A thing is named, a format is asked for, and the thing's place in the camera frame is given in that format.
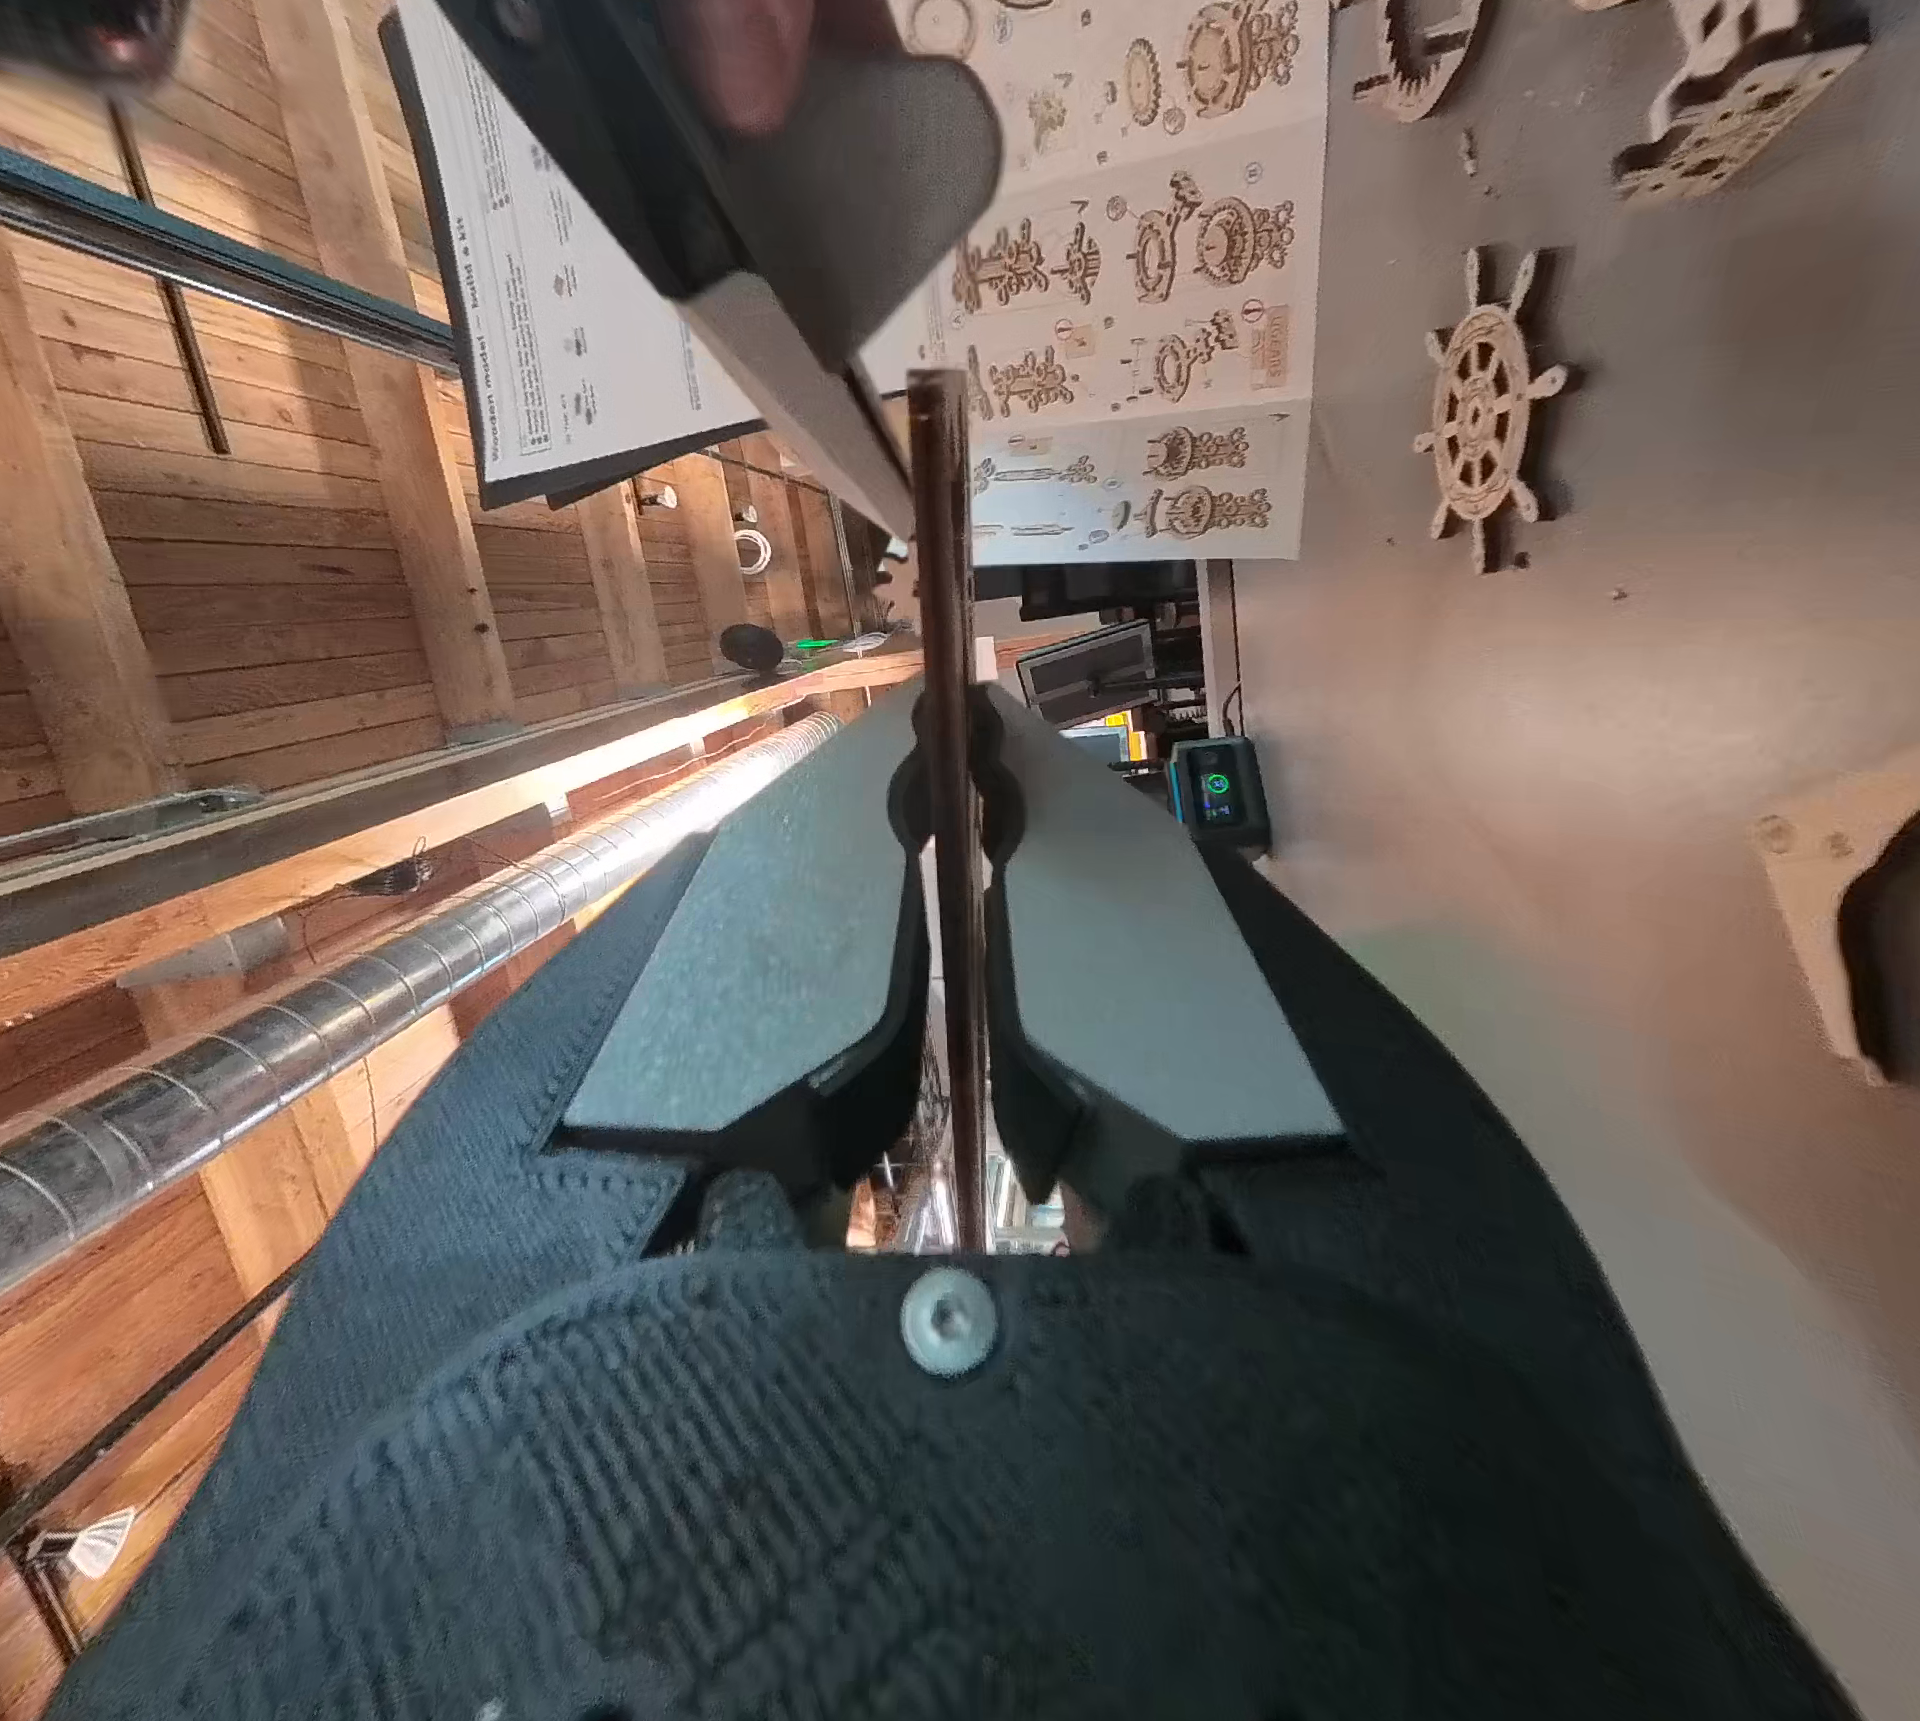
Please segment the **wooden ship wheel part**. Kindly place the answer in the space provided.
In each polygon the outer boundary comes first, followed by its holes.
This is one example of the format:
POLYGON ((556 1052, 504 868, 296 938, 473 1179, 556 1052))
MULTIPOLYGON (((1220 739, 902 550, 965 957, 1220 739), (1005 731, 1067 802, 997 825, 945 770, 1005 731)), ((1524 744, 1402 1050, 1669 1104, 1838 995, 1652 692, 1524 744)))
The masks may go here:
POLYGON ((1489 251, 1469 246, 1462 258, 1464 310, 1451 328, 1426 328, 1426 422, 1415 455, 1437 478, 1426 538, 1462 535, 1469 569, 1499 569, 1512 523, 1539 528, 1545 506, 1528 478, 1539 414, 1581 383, 1573 364, 1539 364, 1539 284, 1553 250, 1524 250, 1505 290, 1496 290, 1489 251))

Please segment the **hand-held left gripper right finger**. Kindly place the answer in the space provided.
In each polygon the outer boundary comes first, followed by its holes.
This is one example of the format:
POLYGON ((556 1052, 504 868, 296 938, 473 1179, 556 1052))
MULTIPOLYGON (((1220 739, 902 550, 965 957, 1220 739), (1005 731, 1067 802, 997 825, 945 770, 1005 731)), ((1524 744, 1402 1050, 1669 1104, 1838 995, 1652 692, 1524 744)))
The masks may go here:
POLYGON ((1349 1147, 1186 830, 978 688, 984 1037, 997 1147, 1034 1200, 1349 1147))

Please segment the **folded paper instruction sheet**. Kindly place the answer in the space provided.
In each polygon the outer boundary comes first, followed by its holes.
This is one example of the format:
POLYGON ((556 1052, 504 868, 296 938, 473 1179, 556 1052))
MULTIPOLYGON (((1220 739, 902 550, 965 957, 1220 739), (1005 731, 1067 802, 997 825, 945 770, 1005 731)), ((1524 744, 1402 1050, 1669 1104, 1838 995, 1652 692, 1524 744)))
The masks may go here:
POLYGON ((893 0, 997 192, 873 344, 971 390, 972 564, 1296 561, 1333 0, 893 0))

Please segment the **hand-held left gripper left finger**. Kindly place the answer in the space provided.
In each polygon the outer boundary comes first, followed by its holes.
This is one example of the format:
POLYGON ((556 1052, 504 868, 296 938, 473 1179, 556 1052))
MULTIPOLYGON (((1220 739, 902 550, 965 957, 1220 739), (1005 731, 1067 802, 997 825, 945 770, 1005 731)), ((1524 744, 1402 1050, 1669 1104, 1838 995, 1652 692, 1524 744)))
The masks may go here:
POLYGON ((572 1104, 562 1152, 846 1191, 921 1094, 932 931, 907 681, 741 802, 572 1104))

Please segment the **wooden parts sheet with cutouts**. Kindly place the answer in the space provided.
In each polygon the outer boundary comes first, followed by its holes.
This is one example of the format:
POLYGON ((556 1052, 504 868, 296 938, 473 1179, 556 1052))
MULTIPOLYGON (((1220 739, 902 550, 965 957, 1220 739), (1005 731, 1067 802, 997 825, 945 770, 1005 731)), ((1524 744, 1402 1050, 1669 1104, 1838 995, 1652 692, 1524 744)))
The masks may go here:
POLYGON ((921 705, 917 755, 937 840, 948 1117, 956 1233, 965 1254, 992 1250, 984 1194, 984 892, 980 801, 972 787, 972 478, 971 397, 961 370, 908 370, 907 383, 908 476, 917 503, 917 619, 921 705))

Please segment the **black device with green light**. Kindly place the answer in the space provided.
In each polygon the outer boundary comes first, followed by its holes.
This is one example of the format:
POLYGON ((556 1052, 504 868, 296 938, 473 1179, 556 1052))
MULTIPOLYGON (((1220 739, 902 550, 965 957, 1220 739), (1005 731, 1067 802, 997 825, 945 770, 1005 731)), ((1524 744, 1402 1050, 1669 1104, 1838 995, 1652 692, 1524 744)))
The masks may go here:
POLYGON ((1273 851, 1258 749, 1237 731, 1180 739, 1165 756, 1165 796, 1175 822, 1201 851, 1273 851))

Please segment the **wooden strip sheet offcut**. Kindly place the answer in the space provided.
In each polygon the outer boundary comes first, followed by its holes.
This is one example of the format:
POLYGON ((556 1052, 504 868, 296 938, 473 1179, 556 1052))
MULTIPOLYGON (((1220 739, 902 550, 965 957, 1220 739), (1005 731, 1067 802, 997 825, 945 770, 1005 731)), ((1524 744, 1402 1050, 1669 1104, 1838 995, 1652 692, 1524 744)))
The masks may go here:
POLYGON ((1779 801, 1749 832, 1819 1030, 1838 1062, 1849 1062, 1872 1086, 1893 1082, 1893 1052, 1884 1008, 1872 999, 1876 982, 1849 964, 1845 907, 1887 868, 1894 840, 1915 830, 1915 813, 1920 749, 1899 749, 1876 770, 1838 776, 1779 801))

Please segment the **computer monitor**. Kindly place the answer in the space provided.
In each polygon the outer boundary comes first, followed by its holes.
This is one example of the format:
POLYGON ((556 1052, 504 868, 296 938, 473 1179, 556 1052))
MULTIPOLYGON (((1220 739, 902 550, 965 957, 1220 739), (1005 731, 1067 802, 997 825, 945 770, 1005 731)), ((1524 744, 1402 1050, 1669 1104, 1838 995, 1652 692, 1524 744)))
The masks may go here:
POLYGON ((1051 728, 1095 726, 1159 698, 1159 649, 1148 625, 1115 625, 1017 660, 1024 705, 1051 728))

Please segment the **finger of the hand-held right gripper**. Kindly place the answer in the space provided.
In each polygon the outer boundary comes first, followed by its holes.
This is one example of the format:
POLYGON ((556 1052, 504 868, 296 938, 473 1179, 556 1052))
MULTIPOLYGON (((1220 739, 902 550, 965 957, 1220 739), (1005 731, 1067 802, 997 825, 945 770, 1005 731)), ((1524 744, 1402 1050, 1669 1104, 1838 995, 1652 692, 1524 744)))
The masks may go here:
POLYGON ((908 462, 864 367, 819 364, 780 296, 751 269, 681 301, 677 314, 823 487, 913 538, 908 462))
POLYGON ((1003 122, 971 62, 808 53, 784 127, 737 141, 737 229, 815 357, 852 367, 997 182, 1003 122))

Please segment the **silver ventilation duct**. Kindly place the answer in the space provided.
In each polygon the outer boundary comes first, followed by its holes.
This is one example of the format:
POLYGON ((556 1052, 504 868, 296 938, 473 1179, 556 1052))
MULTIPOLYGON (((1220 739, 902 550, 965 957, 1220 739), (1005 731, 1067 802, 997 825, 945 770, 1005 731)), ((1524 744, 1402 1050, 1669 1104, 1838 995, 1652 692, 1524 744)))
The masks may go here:
POLYGON ((347 1076, 515 957, 597 913, 676 847, 711 832, 815 756, 837 728, 836 713, 815 713, 733 749, 705 776, 499 873, 363 957, 320 968, 307 983, 173 1052, 115 1071, 82 1104, 8 1136, 0 1147, 3 1297, 195 1179, 277 1111, 347 1076))

